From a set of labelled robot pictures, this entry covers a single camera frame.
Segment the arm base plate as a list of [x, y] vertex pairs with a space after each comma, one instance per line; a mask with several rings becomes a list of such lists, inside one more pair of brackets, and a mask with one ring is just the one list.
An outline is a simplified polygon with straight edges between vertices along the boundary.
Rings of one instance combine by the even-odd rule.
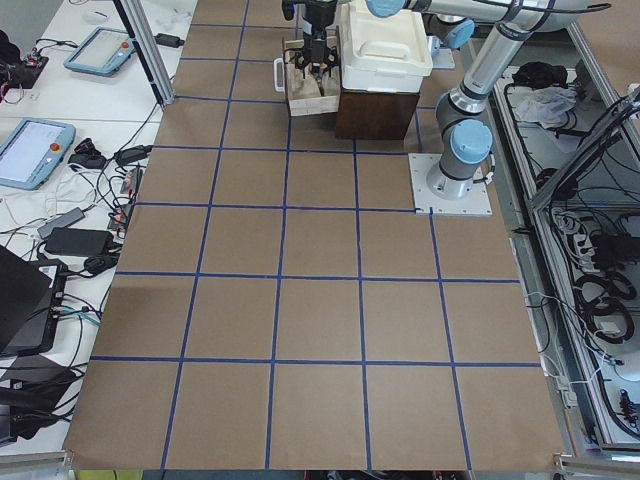
[[444, 47], [436, 36], [428, 36], [426, 42], [434, 70], [455, 69], [455, 60], [450, 48]]
[[418, 215], [490, 217], [492, 207], [482, 168], [467, 180], [452, 180], [440, 170], [440, 154], [411, 153], [409, 173]]

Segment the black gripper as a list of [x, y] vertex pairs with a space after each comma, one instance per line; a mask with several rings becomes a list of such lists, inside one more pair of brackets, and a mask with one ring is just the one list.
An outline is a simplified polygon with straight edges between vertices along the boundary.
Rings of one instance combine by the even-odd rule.
[[[310, 60], [308, 58], [324, 58], [327, 49], [326, 29], [334, 23], [333, 1], [303, 1], [301, 4], [303, 18], [303, 52], [294, 52], [291, 63], [306, 78]], [[325, 78], [331, 77], [332, 64], [323, 63], [319, 67], [319, 92], [325, 95]]]

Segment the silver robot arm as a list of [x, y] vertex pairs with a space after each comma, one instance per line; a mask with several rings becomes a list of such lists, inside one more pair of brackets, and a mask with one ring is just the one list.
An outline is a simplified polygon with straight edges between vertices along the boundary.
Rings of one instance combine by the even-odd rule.
[[493, 137], [477, 116], [523, 43], [536, 31], [557, 31], [581, 14], [609, 7], [589, 1], [368, 1], [366, 6], [379, 18], [405, 9], [494, 23], [463, 80], [436, 106], [444, 153], [426, 183], [434, 195], [451, 201], [468, 195], [476, 170], [489, 155]]

